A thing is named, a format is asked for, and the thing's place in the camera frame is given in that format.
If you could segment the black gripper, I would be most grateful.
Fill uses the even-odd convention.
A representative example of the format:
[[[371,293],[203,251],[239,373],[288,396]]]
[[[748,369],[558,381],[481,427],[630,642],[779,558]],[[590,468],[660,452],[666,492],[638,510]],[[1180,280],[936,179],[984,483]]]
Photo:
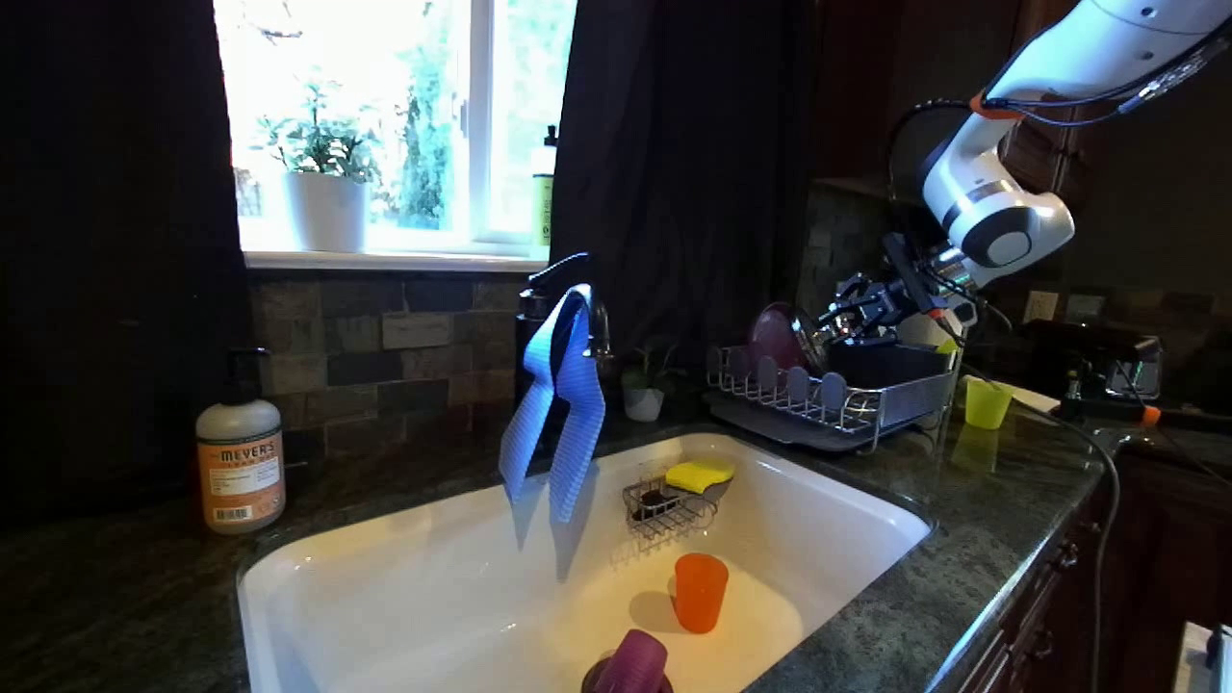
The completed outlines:
[[[847,351],[889,345],[902,340],[902,325],[914,316],[940,325],[954,343],[963,343],[977,323],[966,293],[932,268],[882,268],[855,274],[837,286],[827,309],[820,311],[820,343]]]

